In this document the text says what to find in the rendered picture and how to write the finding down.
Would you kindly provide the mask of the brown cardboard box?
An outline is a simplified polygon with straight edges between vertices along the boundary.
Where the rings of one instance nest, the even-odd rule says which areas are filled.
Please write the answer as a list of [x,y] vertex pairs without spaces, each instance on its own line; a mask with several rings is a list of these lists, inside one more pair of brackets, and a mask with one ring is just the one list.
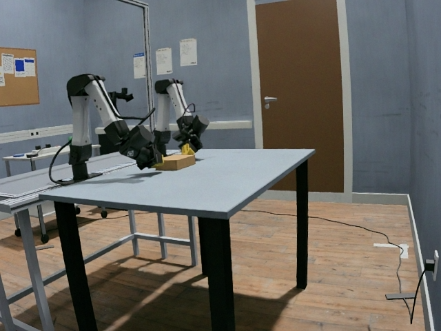
[[156,170],[180,170],[196,164],[195,154],[175,154],[164,157],[164,165]]

